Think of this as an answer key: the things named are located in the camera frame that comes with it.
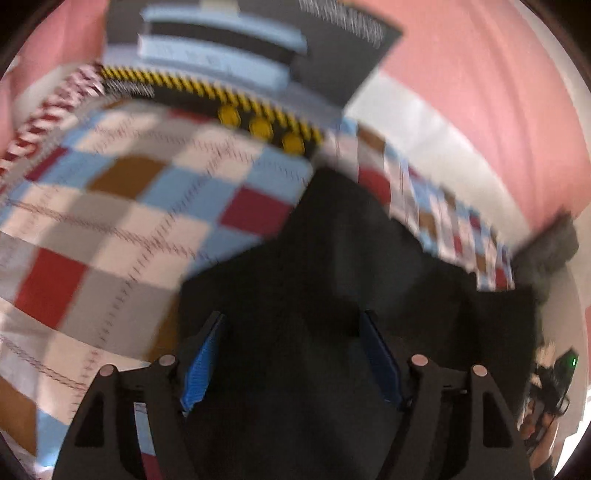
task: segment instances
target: plaid fabric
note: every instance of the plaid fabric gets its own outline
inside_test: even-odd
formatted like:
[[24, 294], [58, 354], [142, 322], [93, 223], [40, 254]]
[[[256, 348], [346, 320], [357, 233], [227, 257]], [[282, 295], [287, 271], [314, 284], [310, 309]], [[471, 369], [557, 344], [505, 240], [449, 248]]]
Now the plaid fabric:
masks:
[[474, 272], [479, 290], [513, 288], [509, 249], [478, 212], [413, 169], [383, 138], [344, 119], [312, 159], [373, 191], [425, 252]]
[[[61, 128], [56, 148], [15, 162], [23, 174], [0, 209], [0, 428], [40, 478], [98, 368], [174, 351], [181, 282], [277, 233], [313, 174], [304, 159], [153, 103], [122, 100]], [[487, 276], [502, 245], [478, 264], [489, 227], [469, 209], [465, 221], [459, 202], [370, 132], [345, 121], [314, 163], [366, 186], [427, 251], [502, 287]], [[145, 406], [136, 414], [158, 478]]]

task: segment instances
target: black object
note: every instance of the black object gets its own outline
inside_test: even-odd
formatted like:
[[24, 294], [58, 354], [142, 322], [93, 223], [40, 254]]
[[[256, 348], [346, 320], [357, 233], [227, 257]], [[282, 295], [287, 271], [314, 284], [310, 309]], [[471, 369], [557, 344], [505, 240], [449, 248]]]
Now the black object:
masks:
[[[424, 253], [363, 187], [318, 170], [276, 239], [181, 289], [181, 338], [197, 334], [212, 310], [227, 314], [232, 331], [188, 417], [204, 474], [377, 475], [401, 420], [364, 367], [356, 336], [365, 310], [442, 367], [486, 365], [517, 422], [533, 371], [532, 294], [475, 284]], [[453, 406], [443, 408], [450, 419]]]
[[[511, 413], [486, 369], [476, 366], [466, 373], [440, 368], [422, 355], [409, 359], [401, 339], [380, 331], [375, 320], [370, 313], [359, 319], [359, 332], [371, 344], [368, 351], [374, 352], [370, 355], [372, 366], [395, 371], [403, 383], [413, 386], [406, 391], [412, 403], [397, 404], [404, 411], [402, 426], [377, 478], [531, 478]], [[183, 350], [198, 352], [213, 324], [224, 321], [217, 313], [211, 315], [204, 330], [188, 339]], [[189, 445], [199, 434], [187, 434], [178, 389], [184, 383], [182, 372], [193, 360], [185, 356], [185, 360], [178, 361], [165, 355], [149, 367], [133, 371], [118, 372], [112, 365], [102, 367], [69, 428], [53, 478], [144, 480], [133, 404], [144, 401], [163, 479], [197, 480], [200, 468], [190, 457]], [[435, 455], [441, 450], [437, 441], [441, 438], [441, 405], [446, 397], [461, 398], [454, 400], [457, 412], [450, 428], [459, 441], [450, 442], [444, 452]]]
[[548, 431], [548, 427], [543, 425], [544, 415], [549, 414], [558, 418], [566, 413], [570, 405], [566, 393], [573, 381], [578, 360], [579, 355], [571, 348], [556, 359], [552, 368], [536, 368], [535, 373], [540, 379], [540, 385], [531, 385], [530, 397], [535, 404], [532, 413], [535, 431], [525, 441], [528, 455], [533, 453]]
[[546, 303], [551, 276], [563, 268], [578, 249], [579, 239], [572, 215], [558, 213], [550, 225], [511, 258], [515, 285], [532, 286], [536, 301]]

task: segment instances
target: blue square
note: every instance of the blue square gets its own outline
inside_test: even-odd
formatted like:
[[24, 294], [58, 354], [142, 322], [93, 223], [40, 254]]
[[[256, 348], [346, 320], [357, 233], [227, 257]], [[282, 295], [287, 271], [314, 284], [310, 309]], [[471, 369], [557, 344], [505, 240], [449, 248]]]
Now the blue square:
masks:
[[262, 242], [262, 237], [251, 233], [218, 226], [199, 249], [199, 256], [191, 266], [189, 277], [218, 262], [245, 252]]
[[39, 179], [39, 183], [84, 189], [92, 179], [108, 170], [115, 157], [73, 150], [63, 155]]
[[0, 207], [0, 226], [8, 219], [8, 217], [10, 217], [12, 209], [14, 208], [10, 205], [10, 202], [18, 202], [21, 200], [30, 186], [30, 181], [23, 180], [14, 190], [8, 193], [6, 205]]
[[215, 223], [223, 215], [237, 191], [238, 185], [212, 177], [192, 198], [184, 214]]
[[246, 185], [294, 205], [304, 193], [313, 173], [310, 162], [265, 147], [252, 166]]
[[162, 210], [170, 211], [180, 202], [186, 191], [203, 176], [181, 168], [169, 167], [162, 171], [143, 192], [138, 201]]
[[357, 121], [353, 120], [352, 118], [344, 117], [340, 125], [338, 126], [338, 131], [340, 134], [344, 135], [351, 135], [352, 137], [357, 136]]
[[434, 255], [435, 257], [438, 256], [439, 248], [437, 246], [437, 242], [431, 237], [429, 232], [426, 230], [420, 230], [418, 233], [418, 240], [423, 246], [423, 251]]
[[413, 182], [414, 198], [421, 210], [431, 211], [431, 191], [423, 181]]
[[55, 466], [68, 427], [47, 413], [37, 410], [37, 462]]
[[105, 116], [104, 112], [94, 112], [82, 125], [66, 132], [61, 141], [62, 147], [76, 148], [78, 142]]
[[234, 198], [236, 186], [182, 168], [169, 167], [164, 170], [138, 201], [170, 211], [198, 183], [200, 186], [196, 194], [191, 196], [182, 213], [210, 223], [215, 222]]

